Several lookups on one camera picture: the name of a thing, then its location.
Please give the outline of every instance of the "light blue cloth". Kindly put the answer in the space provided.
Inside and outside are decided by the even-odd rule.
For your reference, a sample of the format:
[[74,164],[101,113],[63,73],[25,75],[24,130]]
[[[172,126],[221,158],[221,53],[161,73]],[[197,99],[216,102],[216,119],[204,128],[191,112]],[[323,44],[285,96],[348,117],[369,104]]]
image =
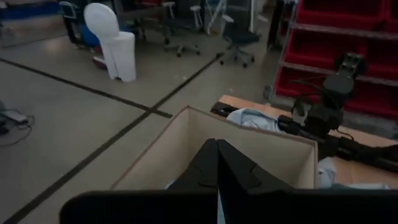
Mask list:
[[[277,120],[275,118],[272,118],[261,111],[254,110],[251,108],[243,108],[240,110],[236,110],[229,114],[227,120],[246,127],[275,131],[277,133],[284,133],[279,129]],[[391,189],[386,184],[350,184],[350,185],[336,184],[335,177],[336,177],[336,169],[330,158],[326,158],[318,163],[318,178],[320,184],[318,187],[321,189],[330,189],[330,188],[334,189],[354,188],[354,189],[376,189],[376,190]]]

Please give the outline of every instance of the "metal shelf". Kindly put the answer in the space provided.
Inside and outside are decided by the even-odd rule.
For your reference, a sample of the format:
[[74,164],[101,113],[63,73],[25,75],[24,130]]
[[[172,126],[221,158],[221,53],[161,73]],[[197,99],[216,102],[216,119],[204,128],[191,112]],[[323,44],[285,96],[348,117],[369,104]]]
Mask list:
[[[324,75],[335,75],[336,74],[336,72],[333,70],[315,68],[315,67],[300,65],[300,64],[296,64],[296,63],[281,62],[280,66],[285,67],[285,68],[291,68],[291,69],[296,69],[296,70],[300,70],[300,71],[305,71],[305,72],[324,74]],[[398,87],[398,81],[387,80],[387,79],[383,79],[383,78],[375,78],[375,77],[360,75],[357,78],[357,80],[360,80],[362,82],[381,84],[381,85],[385,85],[385,86]]]
[[381,40],[398,40],[398,34],[387,33],[387,32],[373,32],[366,30],[355,30],[355,29],[342,29],[336,27],[326,27],[326,26],[318,26],[318,25],[310,25],[310,24],[298,24],[293,22],[290,24],[292,29],[297,30],[307,30],[314,32],[324,32],[330,34],[345,34],[345,35],[355,35],[358,37],[367,37],[372,39],[381,39]]

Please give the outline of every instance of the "shelving unit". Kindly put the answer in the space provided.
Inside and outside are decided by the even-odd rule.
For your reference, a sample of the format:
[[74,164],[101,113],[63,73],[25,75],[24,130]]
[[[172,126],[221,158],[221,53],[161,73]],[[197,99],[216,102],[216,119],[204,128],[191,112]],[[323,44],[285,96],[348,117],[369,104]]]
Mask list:
[[368,71],[345,110],[398,120],[398,1],[300,0],[294,9],[274,94],[315,93],[290,80],[316,77],[306,81],[321,86],[335,75],[334,60],[354,52],[368,61]]

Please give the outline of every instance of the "chair base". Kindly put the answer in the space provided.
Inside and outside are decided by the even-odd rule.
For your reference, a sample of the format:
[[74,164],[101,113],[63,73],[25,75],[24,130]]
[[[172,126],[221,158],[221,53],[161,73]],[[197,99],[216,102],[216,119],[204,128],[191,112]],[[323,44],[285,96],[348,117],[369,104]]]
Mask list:
[[253,54],[241,50],[239,47],[228,47],[229,51],[226,52],[223,58],[220,60],[220,64],[224,65],[225,60],[234,58],[235,61],[239,60],[243,63],[243,67],[246,68],[249,62],[255,62]]
[[197,45],[192,45],[192,44],[170,44],[170,45],[165,45],[164,50],[169,51],[177,49],[177,57],[181,57],[181,54],[185,50],[191,50],[195,52],[197,55],[200,55],[200,50]]

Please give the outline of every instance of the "open cardboard box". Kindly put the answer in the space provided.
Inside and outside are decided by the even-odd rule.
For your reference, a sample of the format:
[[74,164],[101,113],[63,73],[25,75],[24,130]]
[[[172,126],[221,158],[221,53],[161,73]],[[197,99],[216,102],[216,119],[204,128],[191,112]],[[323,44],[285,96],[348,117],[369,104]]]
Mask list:
[[176,180],[209,138],[224,139],[285,183],[317,186],[317,144],[304,138],[247,128],[186,107],[113,184],[116,190],[160,190]]

